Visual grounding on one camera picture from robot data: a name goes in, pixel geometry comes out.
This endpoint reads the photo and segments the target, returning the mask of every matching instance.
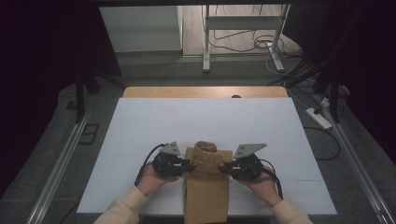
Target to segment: forearm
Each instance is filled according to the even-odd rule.
[[[271,208],[279,224],[312,224],[309,217],[298,211],[290,200],[283,200]]]
[[[114,200],[94,224],[135,224],[139,222],[140,210],[148,199],[134,187],[127,195]]]

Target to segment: person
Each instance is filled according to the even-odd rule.
[[[136,187],[124,197],[115,199],[107,210],[96,219],[94,224],[135,224],[139,222],[139,213],[149,201],[147,196],[161,188],[162,185],[177,181],[178,177],[161,177],[148,164]],[[309,217],[299,212],[290,200],[282,200],[277,194],[274,180],[266,173],[255,182],[238,181],[247,186],[261,200],[270,206],[280,224],[312,223]]]

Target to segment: brown towel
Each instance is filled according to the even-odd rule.
[[[186,159],[196,165],[185,176],[184,223],[226,222],[230,177],[218,167],[233,159],[231,150],[217,150],[216,145],[198,142],[188,147]]]

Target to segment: person's left hand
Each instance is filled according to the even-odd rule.
[[[155,191],[160,189],[164,184],[177,180],[178,176],[159,176],[154,171],[154,167],[152,166],[152,164],[148,163],[136,187],[140,190],[140,192],[148,196],[149,194],[154,193]]]

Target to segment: power strip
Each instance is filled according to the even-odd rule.
[[[314,111],[315,109],[311,107],[305,110],[305,113],[307,113],[309,117],[311,117],[314,121],[316,121],[317,124],[320,125],[320,127],[322,127],[322,129],[324,130],[330,129],[332,125],[329,123],[329,121],[323,118],[320,114],[315,114]]]

